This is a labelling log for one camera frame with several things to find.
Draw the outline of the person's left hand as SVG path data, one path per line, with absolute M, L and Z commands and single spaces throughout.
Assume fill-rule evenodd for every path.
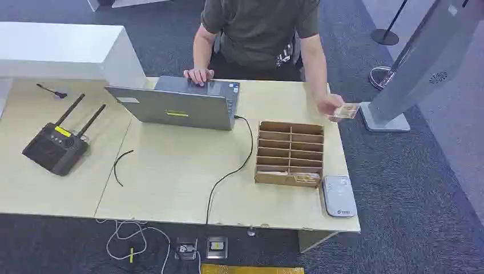
M 344 100 L 337 94 L 326 94 L 316 98 L 317 109 L 331 122 L 339 122 L 341 118 L 334 116 L 334 112 L 344 104 Z

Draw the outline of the person's right hand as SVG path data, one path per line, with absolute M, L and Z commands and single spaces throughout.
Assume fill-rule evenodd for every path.
M 214 77 L 214 74 L 215 72 L 208 68 L 192 68 L 183 71 L 183 76 L 198 86 L 204 86 Z

